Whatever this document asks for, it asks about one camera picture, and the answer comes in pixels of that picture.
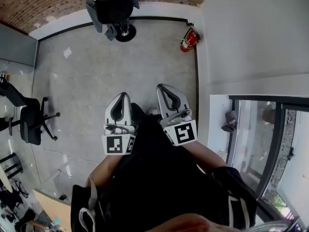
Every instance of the wooden board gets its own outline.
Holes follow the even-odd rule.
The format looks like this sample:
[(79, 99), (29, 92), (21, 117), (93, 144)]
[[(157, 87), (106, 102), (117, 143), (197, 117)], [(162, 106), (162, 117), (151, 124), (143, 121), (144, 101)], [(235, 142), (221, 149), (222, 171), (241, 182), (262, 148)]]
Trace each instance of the wooden board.
[(67, 231), (71, 232), (71, 206), (59, 199), (49, 196), (39, 190), (33, 189), (35, 197), (40, 202), (43, 210), (54, 222), (56, 218), (60, 220), (60, 225)]
[(12, 186), (10, 184), (10, 181), (8, 179), (8, 177), (6, 176), (3, 168), (0, 165), (0, 180), (2, 181), (2, 183), (4, 184), (5, 188), (7, 188), (7, 190), (9, 192), (13, 192)]

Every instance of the black bag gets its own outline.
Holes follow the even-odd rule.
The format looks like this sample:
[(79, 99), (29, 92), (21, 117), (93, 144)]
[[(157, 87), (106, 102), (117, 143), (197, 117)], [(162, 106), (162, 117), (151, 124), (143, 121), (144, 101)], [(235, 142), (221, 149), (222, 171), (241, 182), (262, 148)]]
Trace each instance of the black bag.
[(132, 0), (95, 0), (98, 20), (102, 24), (125, 21), (133, 11)]

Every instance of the person's right arm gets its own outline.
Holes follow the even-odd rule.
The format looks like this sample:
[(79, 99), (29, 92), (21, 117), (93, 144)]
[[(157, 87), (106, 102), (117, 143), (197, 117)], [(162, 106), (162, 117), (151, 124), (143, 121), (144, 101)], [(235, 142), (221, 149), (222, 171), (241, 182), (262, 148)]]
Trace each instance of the person's right arm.
[(198, 166), (208, 174), (212, 173), (216, 168), (227, 166), (221, 157), (198, 141), (182, 146), (192, 154)]

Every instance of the fire extinguisher label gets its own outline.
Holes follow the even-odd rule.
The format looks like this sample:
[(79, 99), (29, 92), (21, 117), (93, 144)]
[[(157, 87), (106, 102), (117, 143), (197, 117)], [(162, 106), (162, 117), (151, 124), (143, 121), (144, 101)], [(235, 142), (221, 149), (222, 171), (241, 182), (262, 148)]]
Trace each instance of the fire extinguisher label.
[(187, 41), (187, 39), (183, 40), (183, 47), (184, 49), (186, 49), (189, 46), (189, 42)]

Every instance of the person's left arm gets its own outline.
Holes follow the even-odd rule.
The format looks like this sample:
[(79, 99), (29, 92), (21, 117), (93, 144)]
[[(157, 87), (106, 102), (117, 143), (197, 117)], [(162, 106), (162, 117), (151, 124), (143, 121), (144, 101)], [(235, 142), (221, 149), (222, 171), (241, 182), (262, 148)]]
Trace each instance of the person's left arm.
[[(121, 156), (107, 156), (95, 169), (89, 177), (92, 178), (96, 187), (104, 187), (113, 177)], [(87, 179), (85, 187), (90, 187), (90, 179)]]

